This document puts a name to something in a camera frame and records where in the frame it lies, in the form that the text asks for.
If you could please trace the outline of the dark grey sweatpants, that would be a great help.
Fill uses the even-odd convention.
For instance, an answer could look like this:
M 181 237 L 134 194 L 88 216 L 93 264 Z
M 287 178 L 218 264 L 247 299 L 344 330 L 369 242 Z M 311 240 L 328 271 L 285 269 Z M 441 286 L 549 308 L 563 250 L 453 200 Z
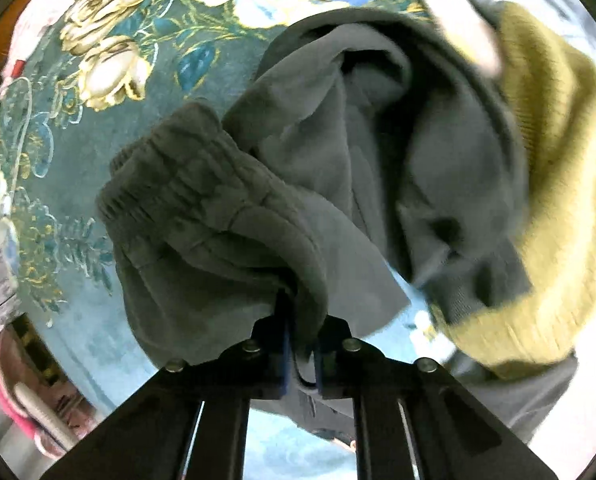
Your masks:
M 200 363 L 286 319 L 306 358 L 327 315 L 359 335 L 404 284 L 458 322 L 530 287 L 514 238 L 519 135 L 494 84 L 400 14 L 282 32 L 223 116 L 190 102 L 115 156 L 97 206 L 149 360 Z

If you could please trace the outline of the pink patterned pants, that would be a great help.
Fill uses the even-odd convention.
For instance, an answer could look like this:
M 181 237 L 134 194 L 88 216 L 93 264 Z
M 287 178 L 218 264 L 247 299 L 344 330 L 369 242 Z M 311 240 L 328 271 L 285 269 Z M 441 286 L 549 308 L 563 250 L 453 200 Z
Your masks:
M 58 460 L 98 426 L 96 408 L 40 341 L 0 332 L 0 408 L 36 448 Z

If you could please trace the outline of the olive green knit sweater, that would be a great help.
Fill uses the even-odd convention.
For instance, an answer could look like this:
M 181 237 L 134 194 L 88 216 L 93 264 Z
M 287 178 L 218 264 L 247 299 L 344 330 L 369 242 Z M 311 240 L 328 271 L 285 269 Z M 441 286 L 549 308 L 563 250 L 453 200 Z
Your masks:
M 514 2 L 502 6 L 502 91 L 526 148 L 517 248 L 532 288 L 458 324 L 450 341 L 510 380 L 562 362 L 596 315 L 596 65 Z

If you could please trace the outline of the teal floral bed blanket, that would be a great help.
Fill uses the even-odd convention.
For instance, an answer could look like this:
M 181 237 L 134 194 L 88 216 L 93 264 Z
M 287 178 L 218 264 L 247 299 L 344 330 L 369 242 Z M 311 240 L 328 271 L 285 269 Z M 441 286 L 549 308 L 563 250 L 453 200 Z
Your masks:
M 92 16 L 104 0 L 81 0 Z M 98 36 L 48 29 L 0 106 L 8 194 L 4 256 L 20 306 L 66 376 L 108 415 L 155 369 L 130 332 L 96 196 L 122 146 L 194 98 L 223 113 L 288 25 L 335 6 L 427 21 L 420 0 L 138 0 L 109 15 L 118 61 Z

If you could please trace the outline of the pink folded cloth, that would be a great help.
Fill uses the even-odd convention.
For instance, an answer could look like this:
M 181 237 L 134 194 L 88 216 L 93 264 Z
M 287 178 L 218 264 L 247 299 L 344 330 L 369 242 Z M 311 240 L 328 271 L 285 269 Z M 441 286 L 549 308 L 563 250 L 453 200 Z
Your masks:
M 40 40 L 72 6 L 75 0 L 31 0 L 14 24 L 7 61 L 0 72 L 0 99 L 10 84 L 21 76 L 25 63 Z

